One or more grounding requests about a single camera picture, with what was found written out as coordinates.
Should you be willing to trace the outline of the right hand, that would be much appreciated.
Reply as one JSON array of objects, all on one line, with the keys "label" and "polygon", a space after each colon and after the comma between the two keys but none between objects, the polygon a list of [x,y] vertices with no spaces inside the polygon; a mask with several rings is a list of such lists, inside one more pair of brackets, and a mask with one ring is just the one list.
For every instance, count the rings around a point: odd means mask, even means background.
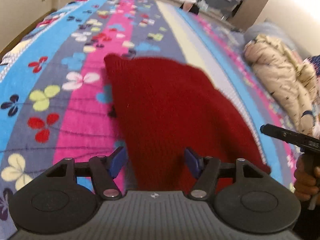
[{"label": "right hand", "polygon": [[313,175],[307,174],[304,167],[303,155],[297,160],[294,177],[296,179],[294,194],[301,202],[309,201],[319,192],[319,187],[316,185],[317,179],[319,179],[319,166],[315,167]]}]

